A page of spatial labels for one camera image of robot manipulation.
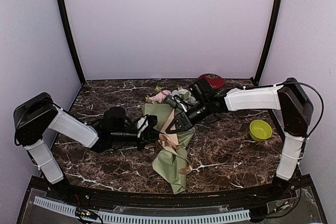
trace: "crumpled cloth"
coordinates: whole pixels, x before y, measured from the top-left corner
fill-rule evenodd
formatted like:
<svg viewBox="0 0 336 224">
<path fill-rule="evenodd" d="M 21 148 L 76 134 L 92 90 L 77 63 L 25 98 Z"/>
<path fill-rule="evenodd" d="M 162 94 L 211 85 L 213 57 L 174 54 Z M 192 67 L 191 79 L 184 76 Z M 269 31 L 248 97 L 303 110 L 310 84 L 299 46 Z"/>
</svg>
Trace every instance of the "crumpled cloth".
<svg viewBox="0 0 336 224">
<path fill-rule="evenodd" d="M 153 161 L 153 169 L 171 184 L 174 194 L 186 190 L 186 175 L 191 172 L 192 166 L 187 159 L 186 147 L 195 134 L 195 128 L 177 134 L 167 134 L 166 128 L 174 119 L 174 111 L 168 104 L 144 104 L 143 115 L 156 115 L 158 124 L 155 129 L 162 132 L 158 140 L 163 149 Z"/>
</svg>

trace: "green bowl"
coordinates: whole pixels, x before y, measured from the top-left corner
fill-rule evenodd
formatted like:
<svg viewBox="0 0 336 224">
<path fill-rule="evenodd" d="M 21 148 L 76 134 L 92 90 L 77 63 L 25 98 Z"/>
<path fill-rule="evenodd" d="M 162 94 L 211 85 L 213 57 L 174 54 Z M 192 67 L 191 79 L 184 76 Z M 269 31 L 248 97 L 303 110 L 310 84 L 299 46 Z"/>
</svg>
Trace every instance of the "green bowl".
<svg viewBox="0 0 336 224">
<path fill-rule="evenodd" d="M 254 141 L 263 142 L 272 136 L 271 126 L 263 120 L 254 120 L 250 123 L 250 136 Z"/>
</svg>

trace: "white wall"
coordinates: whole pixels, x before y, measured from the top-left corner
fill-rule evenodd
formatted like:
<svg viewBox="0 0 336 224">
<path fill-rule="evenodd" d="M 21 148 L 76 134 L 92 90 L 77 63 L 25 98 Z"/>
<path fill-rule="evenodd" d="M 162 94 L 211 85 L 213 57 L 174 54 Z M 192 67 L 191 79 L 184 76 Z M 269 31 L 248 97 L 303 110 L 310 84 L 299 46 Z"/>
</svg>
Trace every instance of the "white wall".
<svg viewBox="0 0 336 224">
<path fill-rule="evenodd" d="M 273 0 L 66 0 L 87 79 L 255 75 Z"/>
<path fill-rule="evenodd" d="M 282 0 L 261 84 L 296 77 L 316 87 L 325 101 L 321 125 L 307 143 L 301 168 L 310 173 L 329 223 L 336 221 L 336 1 Z M 320 113 L 319 99 L 307 90 Z"/>
<path fill-rule="evenodd" d="M 0 1 L 0 209 L 15 223 L 32 174 L 26 151 L 14 145 L 14 109 L 46 91 L 68 108 L 80 88 L 56 0 Z M 51 144 L 53 134 L 46 141 Z"/>
</svg>

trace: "green cloth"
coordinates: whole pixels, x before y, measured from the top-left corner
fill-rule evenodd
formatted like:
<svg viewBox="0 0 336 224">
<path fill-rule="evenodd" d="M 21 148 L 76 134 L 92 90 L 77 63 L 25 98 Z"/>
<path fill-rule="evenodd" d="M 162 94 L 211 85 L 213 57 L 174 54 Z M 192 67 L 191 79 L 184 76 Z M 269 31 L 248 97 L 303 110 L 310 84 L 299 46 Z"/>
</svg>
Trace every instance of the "green cloth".
<svg viewBox="0 0 336 224">
<path fill-rule="evenodd" d="M 143 115 L 156 115 L 158 123 L 155 127 L 156 130 L 161 130 L 165 122 L 167 121 L 169 115 L 172 113 L 173 108 L 168 104 L 144 104 L 141 107 Z M 190 140 L 195 134 L 195 128 L 180 132 L 177 134 L 179 139 L 179 148 L 175 151 L 179 156 L 185 158 L 180 158 L 167 150 L 163 149 L 159 152 L 156 159 L 153 161 L 153 169 L 163 177 L 168 183 L 171 184 L 174 194 L 179 194 L 186 190 L 186 175 L 180 174 L 179 170 L 181 168 L 187 167 L 187 151 L 185 148 L 189 144 Z"/>
</svg>

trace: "black metal frame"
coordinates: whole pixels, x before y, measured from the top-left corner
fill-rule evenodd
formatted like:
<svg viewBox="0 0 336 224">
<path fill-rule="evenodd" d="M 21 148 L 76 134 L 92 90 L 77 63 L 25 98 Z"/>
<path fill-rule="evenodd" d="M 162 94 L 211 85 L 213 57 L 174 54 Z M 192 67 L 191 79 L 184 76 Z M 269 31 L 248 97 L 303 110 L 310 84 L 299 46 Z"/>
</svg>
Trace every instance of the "black metal frame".
<svg viewBox="0 0 336 224">
<path fill-rule="evenodd" d="M 68 14 L 67 14 L 66 6 L 65 6 L 65 1 L 57 0 L 57 3 L 58 3 L 58 8 L 59 8 L 59 13 L 61 15 L 62 23 L 63 23 L 64 33 L 67 38 L 69 50 L 71 53 L 72 61 L 74 62 L 73 64 L 75 65 L 77 76 L 81 84 L 84 84 L 86 80 L 85 80 L 82 67 L 80 65 L 79 57 L 78 57 L 75 43 L 74 43 L 74 38 L 72 37 Z"/>
<path fill-rule="evenodd" d="M 78 57 L 78 54 L 77 54 L 77 51 L 76 51 L 74 38 L 72 36 L 70 23 L 69 23 L 67 11 L 66 11 L 65 0 L 57 0 L 57 3 L 58 3 L 58 8 L 59 8 L 59 13 L 61 15 L 62 23 L 63 23 L 63 29 L 64 29 L 64 32 L 65 32 L 65 35 L 66 35 L 66 38 L 67 38 L 67 42 L 68 42 L 68 46 L 69 46 L 69 49 L 70 49 L 71 57 L 72 57 L 72 60 L 74 62 L 73 64 L 75 65 L 77 76 L 78 76 L 80 82 L 82 84 L 84 84 L 86 82 L 86 79 L 85 79 L 83 69 L 81 67 L 80 60 L 79 60 L 79 57 Z M 253 81 L 253 83 L 255 85 L 259 84 L 260 78 L 261 78 L 261 76 L 263 74 L 263 71 L 264 71 L 264 68 L 265 68 L 265 64 L 266 64 L 266 61 L 267 61 L 267 57 L 268 57 L 268 54 L 269 54 L 269 49 L 270 49 L 270 46 L 271 46 L 271 43 L 272 43 L 272 40 L 273 40 L 273 35 L 274 35 L 274 31 L 275 31 L 275 27 L 276 27 L 276 23 L 277 23 L 277 19 L 278 19 L 280 3 L 281 3 L 281 0 L 274 0 L 272 13 L 271 13 L 271 19 L 270 19 L 270 22 L 269 22 L 268 31 L 267 31 L 267 35 L 266 35 L 266 40 L 265 40 L 263 52 L 262 52 L 261 57 L 260 57 L 258 69 L 257 69 L 255 77 L 251 78 L 251 80 Z"/>
<path fill-rule="evenodd" d="M 267 30 L 263 52 L 261 53 L 260 62 L 259 62 L 256 75 L 253 78 L 253 82 L 255 85 L 259 85 L 261 76 L 263 75 L 263 71 L 264 71 L 267 57 L 269 54 L 269 49 L 271 47 L 272 40 L 273 40 L 275 26 L 277 24 L 277 19 L 278 19 L 279 10 L 280 10 L 280 3 L 281 3 L 281 0 L 274 0 L 271 19 L 270 19 L 268 30 Z"/>
<path fill-rule="evenodd" d="M 302 187 L 310 186 L 316 199 L 319 213 L 323 223 L 327 223 L 319 196 L 316 192 L 315 186 L 310 175 L 297 176 L 292 180 L 292 185 L 295 190 Z M 256 186 L 251 188 L 224 190 L 211 193 L 197 193 L 197 194 L 144 194 L 144 193 L 123 193 L 117 191 L 107 191 L 99 189 L 91 189 L 80 186 L 71 186 L 72 189 L 80 198 L 82 206 L 93 210 L 110 209 L 114 206 L 130 206 L 130 207 L 144 207 L 144 208 L 195 208 L 229 205 L 231 209 L 243 207 L 244 209 L 257 210 L 264 209 L 265 205 L 273 199 L 255 199 L 248 195 L 260 195 L 269 190 L 271 184 Z M 17 224 L 21 224 L 23 214 L 28 201 L 30 190 L 36 188 L 47 192 L 47 197 L 57 199 L 52 191 L 48 190 L 47 182 L 33 176 L 28 185 L 20 213 L 17 219 Z M 289 198 L 289 194 L 285 194 L 281 199 Z"/>
</svg>

